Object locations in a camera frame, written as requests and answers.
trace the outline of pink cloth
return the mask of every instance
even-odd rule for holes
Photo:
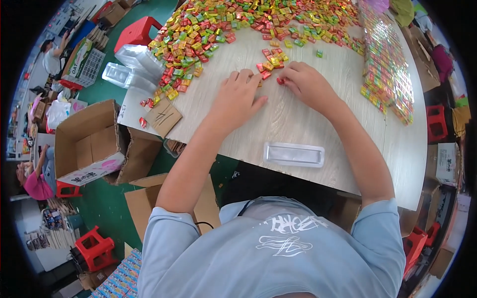
[[[434,48],[431,57],[432,60],[434,60],[437,71],[439,72],[439,80],[441,83],[444,83],[454,71],[452,59],[449,58],[446,53],[446,49],[441,44]]]
[[[37,201],[43,201],[54,197],[52,188],[46,183],[43,174],[39,178],[35,172],[28,176],[25,185],[23,185],[27,193]]]

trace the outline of red plastic stool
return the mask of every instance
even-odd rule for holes
[[[65,188],[68,188],[70,190],[69,194],[61,193],[61,190]],[[56,196],[57,197],[75,197],[75,196],[83,196],[83,195],[80,194],[79,186],[56,180]]]
[[[104,239],[98,234],[98,226],[79,238],[74,245],[84,257],[90,271],[95,272],[116,263],[111,251],[114,249],[114,241],[108,237]]]
[[[417,263],[426,240],[427,234],[416,226],[414,227],[412,233],[408,237],[404,238],[406,266],[404,267],[403,277],[405,277],[409,270],[411,270],[411,268]]]
[[[153,17],[143,17],[127,26],[119,36],[114,53],[116,53],[125,44],[148,45],[152,39],[149,37],[149,30],[154,26],[157,30],[162,28]]]
[[[444,106],[431,105],[425,108],[427,115],[427,142],[437,142],[447,136]]]
[[[63,80],[63,79],[59,80],[58,83],[63,85],[63,87],[71,89],[71,91],[76,91],[76,90],[83,89],[83,86],[81,86],[80,84],[73,83],[73,82],[70,82],[70,81],[67,81],[67,80]]]
[[[432,226],[427,231],[427,240],[425,241],[425,246],[431,247],[434,244],[434,240],[436,239],[437,232],[441,228],[441,225],[438,222],[434,222]]]

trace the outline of light blue t-shirt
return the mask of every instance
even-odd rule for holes
[[[221,226],[199,236],[190,214],[155,207],[139,297],[396,297],[405,255],[395,199],[363,208],[351,235],[301,203],[279,197],[224,206]]]

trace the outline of stacked boxes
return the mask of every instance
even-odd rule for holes
[[[365,68],[361,94],[383,113],[393,111],[404,125],[413,122],[414,95],[396,31],[364,0],[358,1],[364,26]]]
[[[136,248],[96,290],[93,298],[132,298],[137,294],[137,278],[142,266],[142,253]]]

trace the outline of plastic crate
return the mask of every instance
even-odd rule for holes
[[[99,69],[101,68],[105,56],[105,53],[94,48],[91,49],[91,53],[86,60],[79,78],[66,75],[63,76],[62,79],[77,83],[83,87],[91,86],[96,81],[96,77],[98,76]]]

